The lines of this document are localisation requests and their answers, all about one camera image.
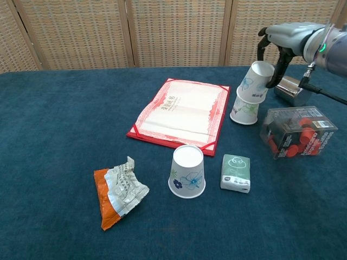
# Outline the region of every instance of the stacked paper cups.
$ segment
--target stacked paper cups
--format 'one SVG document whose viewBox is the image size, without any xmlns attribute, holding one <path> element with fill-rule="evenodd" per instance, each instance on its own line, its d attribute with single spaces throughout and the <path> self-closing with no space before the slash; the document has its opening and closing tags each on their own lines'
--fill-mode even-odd
<svg viewBox="0 0 347 260">
<path fill-rule="evenodd" d="M 236 100 L 230 118 L 236 123 L 252 125 L 258 120 L 259 104 L 266 97 L 266 83 L 275 68 L 265 61 L 255 61 L 236 90 Z"/>
</svg>

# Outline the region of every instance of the clear plastic box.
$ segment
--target clear plastic box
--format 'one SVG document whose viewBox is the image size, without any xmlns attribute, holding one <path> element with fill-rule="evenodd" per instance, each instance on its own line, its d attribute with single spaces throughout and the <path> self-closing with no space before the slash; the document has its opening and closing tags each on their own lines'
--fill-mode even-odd
<svg viewBox="0 0 347 260">
<path fill-rule="evenodd" d="M 260 136 L 274 158 L 320 155 L 338 128 L 317 107 L 267 111 Z"/>
</svg>

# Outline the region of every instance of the robotic arm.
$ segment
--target robotic arm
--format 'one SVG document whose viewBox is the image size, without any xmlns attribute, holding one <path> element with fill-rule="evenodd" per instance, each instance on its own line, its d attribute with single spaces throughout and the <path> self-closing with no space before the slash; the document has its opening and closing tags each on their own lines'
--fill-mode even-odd
<svg viewBox="0 0 347 260">
<path fill-rule="evenodd" d="M 258 60 L 264 59 L 265 48 L 270 43 L 279 49 L 274 75 L 266 87 L 273 88 L 280 83 L 295 56 L 302 56 L 310 63 L 300 82 L 300 88 L 324 94 L 322 89 L 309 84 L 310 74 L 316 65 L 333 74 L 347 77 L 347 27 L 342 30 L 331 28 L 329 32 L 327 29 L 323 24 L 309 22 L 284 23 L 261 29 L 258 35 L 264 37 L 258 44 Z"/>
</svg>

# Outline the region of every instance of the crumpled wrapper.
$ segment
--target crumpled wrapper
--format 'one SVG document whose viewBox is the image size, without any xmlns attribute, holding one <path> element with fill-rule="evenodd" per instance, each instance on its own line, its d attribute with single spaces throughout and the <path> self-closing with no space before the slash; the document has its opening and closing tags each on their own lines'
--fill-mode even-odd
<svg viewBox="0 0 347 260">
<path fill-rule="evenodd" d="M 120 221 L 150 190 L 137 180 L 134 167 L 135 161 L 128 156 L 125 164 L 113 169 L 94 171 L 103 230 Z"/>
</svg>

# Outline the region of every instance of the teal carpet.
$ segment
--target teal carpet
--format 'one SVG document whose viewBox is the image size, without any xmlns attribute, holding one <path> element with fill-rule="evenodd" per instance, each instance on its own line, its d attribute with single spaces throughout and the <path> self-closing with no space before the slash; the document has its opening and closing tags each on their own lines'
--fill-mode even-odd
<svg viewBox="0 0 347 260">
<path fill-rule="evenodd" d="M 273 160 L 259 121 L 229 118 L 247 67 L 132 68 L 0 75 L 2 259 L 346 259 L 347 107 L 312 96 L 338 128 L 319 157 Z M 291 66 L 300 78 L 305 67 Z M 232 86 L 205 192 L 168 188 L 173 149 L 125 136 L 169 78 Z M 346 79 L 321 70 L 312 83 L 347 98 Z M 249 194 L 220 189 L 224 154 L 251 159 Z M 93 171 L 135 160 L 149 194 L 104 232 Z"/>
</svg>

